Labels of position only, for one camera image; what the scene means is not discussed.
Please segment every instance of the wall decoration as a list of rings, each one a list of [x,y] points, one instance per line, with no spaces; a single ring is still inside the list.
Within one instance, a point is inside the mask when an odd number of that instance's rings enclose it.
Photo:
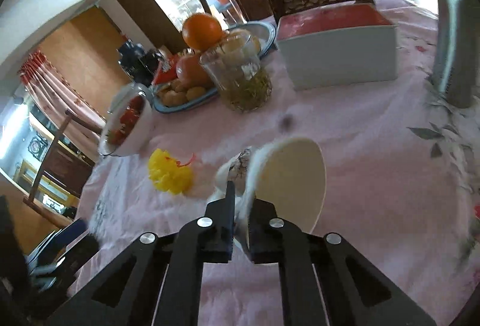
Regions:
[[[28,145],[28,151],[32,153],[37,160],[41,161],[42,154],[46,151],[48,144],[43,138],[39,138],[37,135],[32,138]]]

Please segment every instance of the fruit plate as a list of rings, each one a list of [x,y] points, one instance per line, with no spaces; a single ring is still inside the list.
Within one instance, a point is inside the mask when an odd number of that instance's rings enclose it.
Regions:
[[[229,30],[232,28],[243,28],[244,30],[250,31],[251,34],[255,35],[259,41],[262,49],[258,53],[258,57],[262,58],[272,47],[273,41],[275,40],[275,26],[271,23],[253,21],[247,22],[245,24],[236,24],[229,27]]]
[[[179,106],[176,106],[176,107],[166,107],[162,104],[162,102],[160,101],[160,99],[157,96],[158,90],[164,85],[165,84],[159,84],[159,85],[155,85],[154,87],[152,87],[153,107],[161,114],[173,114],[173,113],[177,113],[177,112],[180,112],[180,111],[190,110],[192,108],[195,108],[195,107],[198,107],[202,104],[207,103],[208,101],[210,101],[212,98],[214,98],[218,94],[217,88],[213,87],[213,88],[209,89],[207,92],[205,92],[202,96],[200,96],[196,99],[193,99],[192,101],[190,101],[188,103],[185,103],[185,104],[182,104],[182,105],[179,105]]]

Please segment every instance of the white box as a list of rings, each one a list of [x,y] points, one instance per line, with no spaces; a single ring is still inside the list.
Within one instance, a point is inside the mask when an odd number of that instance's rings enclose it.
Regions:
[[[318,7],[280,18],[275,43],[296,90],[397,78],[392,22],[371,4]]]

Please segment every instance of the floral tablecloth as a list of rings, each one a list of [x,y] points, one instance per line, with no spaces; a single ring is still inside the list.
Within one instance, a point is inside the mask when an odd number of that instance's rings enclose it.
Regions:
[[[73,291],[141,233],[166,235],[203,215],[215,171],[244,147],[301,135],[321,146],[327,166],[326,202],[313,233],[341,233],[439,326],[448,325],[480,281],[476,110],[448,109],[429,93],[436,16],[405,0],[377,6],[398,24],[397,80],[296,92],[273,51],[264,59],[274,88],[264,108],[236,114],[217,99],[155,114],[140,154],[101,160],[77,216],[90,220],[102,247]],[[279,126],[286,114],[293,119],[287,133]],[[196,155],[188,194],[153,188],[146,165],[156,148],[181,161]],[[199,325],[282,323],[275,267],[251,265],[238,249],[228,265],[205,266]]]

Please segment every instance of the red lid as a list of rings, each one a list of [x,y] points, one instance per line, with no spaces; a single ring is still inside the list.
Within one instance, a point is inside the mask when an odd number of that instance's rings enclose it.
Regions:
[[[371,4],[317,7],[282,16],[278,24],[277,40],[337,28],[385,25],[392,23]]]

